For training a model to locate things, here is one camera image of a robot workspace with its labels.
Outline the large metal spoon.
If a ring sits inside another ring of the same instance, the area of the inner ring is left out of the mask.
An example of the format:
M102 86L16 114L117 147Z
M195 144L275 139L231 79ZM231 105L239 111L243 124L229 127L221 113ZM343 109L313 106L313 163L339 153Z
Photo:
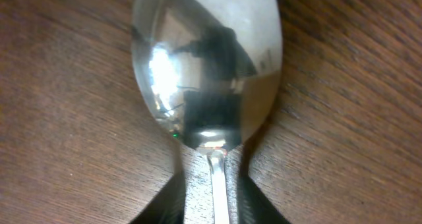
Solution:
M266 120L282 71L277 0L134 0L132 60L156 122L210 166L229 222L224 161Z

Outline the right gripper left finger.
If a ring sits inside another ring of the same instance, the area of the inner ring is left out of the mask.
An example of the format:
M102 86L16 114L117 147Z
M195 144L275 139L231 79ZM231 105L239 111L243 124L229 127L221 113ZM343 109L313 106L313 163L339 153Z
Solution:
M185 172L174 174L149 204L129 224L183 224Z

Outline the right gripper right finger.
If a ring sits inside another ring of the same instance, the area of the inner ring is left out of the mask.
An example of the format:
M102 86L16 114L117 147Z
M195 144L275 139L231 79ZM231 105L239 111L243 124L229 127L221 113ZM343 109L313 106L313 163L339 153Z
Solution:
M237 179L239 224L291 224L248 175Z

